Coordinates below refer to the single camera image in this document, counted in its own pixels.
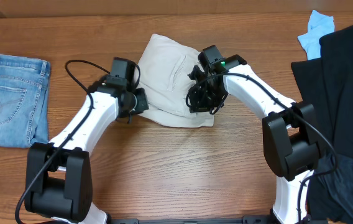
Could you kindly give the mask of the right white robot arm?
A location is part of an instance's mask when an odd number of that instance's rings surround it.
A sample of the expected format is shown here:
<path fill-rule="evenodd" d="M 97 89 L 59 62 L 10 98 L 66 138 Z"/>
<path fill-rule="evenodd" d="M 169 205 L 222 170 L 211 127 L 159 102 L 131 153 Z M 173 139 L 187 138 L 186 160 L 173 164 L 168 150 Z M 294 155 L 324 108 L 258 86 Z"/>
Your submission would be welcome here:
<path fill-rule="evenodd" d="M 287 98 L 263 80 L 239 55 L 223 57 L 212 47 L 198 55 L 189 78 L 186 105 L 191 113 L 215 114 L 229 95 L 262 121 L 264 157 L 277 177 L 276 199 L 269 215 L 245 217 L 244 223 L 312 223 L 306 210 L 310 178 L 324 154 L 314 107 Z"/>

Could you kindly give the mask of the beige khaki shorts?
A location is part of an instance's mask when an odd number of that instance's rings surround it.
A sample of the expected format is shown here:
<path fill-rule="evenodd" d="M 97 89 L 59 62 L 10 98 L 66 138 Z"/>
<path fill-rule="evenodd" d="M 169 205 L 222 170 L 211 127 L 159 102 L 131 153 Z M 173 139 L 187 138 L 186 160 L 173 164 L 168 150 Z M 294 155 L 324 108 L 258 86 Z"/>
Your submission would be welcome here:
<path fill-rule="evenodd" d="M 173 128 L 211 127 L 214 116 L 208 112 L 190 113 L 188 90 L 195 84 L 188 75 L 199 65 L 199 52 L 158 34 L 152 34 L 139 62 L 139 87 L 145 90 L 149 108 L 140 114 Z"/>

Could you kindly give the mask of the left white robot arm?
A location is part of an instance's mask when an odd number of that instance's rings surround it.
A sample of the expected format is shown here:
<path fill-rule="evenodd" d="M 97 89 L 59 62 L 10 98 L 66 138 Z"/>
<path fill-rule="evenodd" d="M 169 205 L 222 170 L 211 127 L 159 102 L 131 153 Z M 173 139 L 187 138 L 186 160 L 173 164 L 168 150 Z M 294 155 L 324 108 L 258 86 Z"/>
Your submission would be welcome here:
<path fill-rule="evenodd" d="M 93 203 L 90 155 L 113 121 L 148 107 L 143 88 L 127 91 L 102 83 L 88 93 L 60 134 L 30 147 L 25 192 L 18 205 L 47 217 L 49 223 L 110 223 L 110 214 Z"/>

